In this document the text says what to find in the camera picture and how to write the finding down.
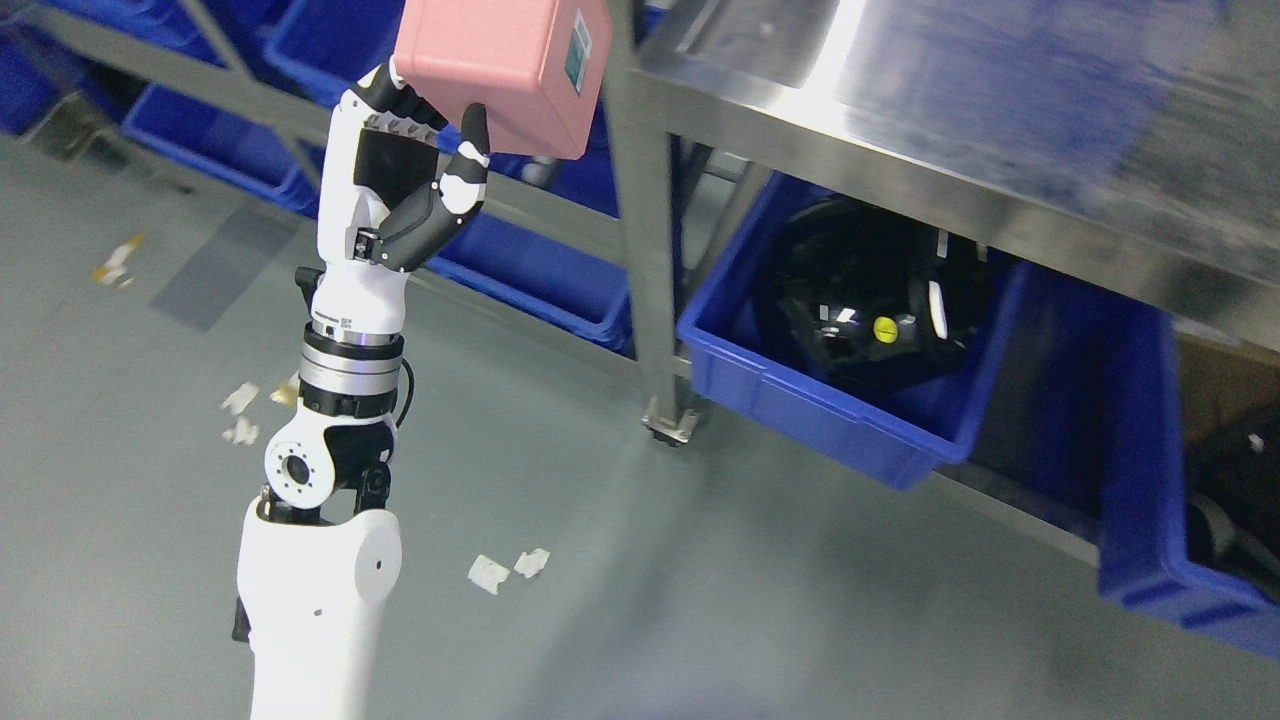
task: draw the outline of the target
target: label on box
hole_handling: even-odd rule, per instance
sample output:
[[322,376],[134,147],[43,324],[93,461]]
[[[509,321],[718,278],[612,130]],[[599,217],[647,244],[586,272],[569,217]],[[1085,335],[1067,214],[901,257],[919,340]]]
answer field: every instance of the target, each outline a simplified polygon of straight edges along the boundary
[[582,94],[582,81],[586,78],[586,61],[591,58],[591,33],[586,29],[582,10],[573,20],[573,36],[568,41],[568,56],[564,59],[564,73],[573,83],[573,90]]

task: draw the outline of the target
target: pink box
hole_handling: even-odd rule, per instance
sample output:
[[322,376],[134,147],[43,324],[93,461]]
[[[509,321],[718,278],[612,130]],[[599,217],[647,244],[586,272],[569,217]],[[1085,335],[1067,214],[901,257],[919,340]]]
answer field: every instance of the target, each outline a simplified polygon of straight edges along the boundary
[[612,44],[604,0],[408,0],[396,69],[456,126],[484,102],[495,152],[572,160]]

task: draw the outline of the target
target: blue storage crate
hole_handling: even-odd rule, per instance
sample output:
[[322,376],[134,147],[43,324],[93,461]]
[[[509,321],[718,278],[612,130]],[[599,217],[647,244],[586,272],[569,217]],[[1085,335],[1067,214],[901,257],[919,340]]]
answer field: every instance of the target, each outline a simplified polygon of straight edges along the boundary
[[769,241],[795,211],[824,193],[774,176],[681,316],[677,332],[690,346],[695,392],[906,489],[940,464],[963,461],[972,451],[1028,268],[1019,263],[1005,273],[991,316],[959,372],[876,404],[860,400],[780,363],[771,350],[769,329],[755,322],[751,284]]
[[296,0],[262,49],[266,61],[333,108],[392,56],[404,0]]
[[[212,9],[232,15],[246,32],[256,37],[257,45],[265,41],[266,28],[279,18],[288,4],[288,0],[215,1],[221,5]],[[45,0],[45,3],[200,60],[215,61],[218,56],[177,0]],[[230,32],[230,37],[233,42],[237,40],[234,32]],[[242,54],[250,51],[256,54],[257,47],[241,46],[238,50]],[[252,56],[244,59],[251,65],[257,64]]]
[[[493,168],[518,174],[525,159],[495,155]],[[617,213],[605,150],[564,163],[552,192]],[[426,268],[614,351],[631,343],[631,302],[622,268],[481,214]]]
[[1098,593],[1129,610],[1280,660],[1280,606],[1245,580],[1192,562],[1178,355],[1149,311],[1114,337]]
[[179,163],[291,210],[315,214],[315,190],[269,128],[154,85],[122,129]]
[[[50,61],[73,67],[76,58],[59,53]],[[22,49],[0,35],[0,131],[22,135],[52,108],[58,87],[27,59]]]

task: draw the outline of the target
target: gray floor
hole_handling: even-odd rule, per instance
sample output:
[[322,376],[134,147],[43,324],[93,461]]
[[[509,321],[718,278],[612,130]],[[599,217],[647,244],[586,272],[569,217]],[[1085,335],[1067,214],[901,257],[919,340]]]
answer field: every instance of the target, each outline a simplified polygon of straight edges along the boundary
[[[219,404],[293,370],[311,229],[207,332],[148,306],[246,208],[294,222],[0,138],[3,717],[247,712],[228,632],[262,443],[223,441]],[[140,231],[136,282],[90,282]],[[1103,603],[941,482],[899,495],[723,411],[671,450],[634,387],[419,288],[410,314],[371,717],[1275,716],[1275,664]],[[466,579],[538,546],[534,580]]]

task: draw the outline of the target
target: robotic arm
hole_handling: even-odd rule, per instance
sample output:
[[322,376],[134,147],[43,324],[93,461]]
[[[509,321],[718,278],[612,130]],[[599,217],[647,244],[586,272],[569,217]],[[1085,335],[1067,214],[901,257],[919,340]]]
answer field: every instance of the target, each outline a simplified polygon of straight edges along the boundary
[[[444,118],[387,61],[333,110],[320,192],[325,270],[300,268],[311,313],[297,411],[268,443],[244,514],[233,637],[253,651],[256,720],[361,717],[383,607],[401,568],[385,510],[396,450],[404,284],[484,202],[489,131],[467,109],[435,179]],[[339,489],[355,515],[321,519]]]

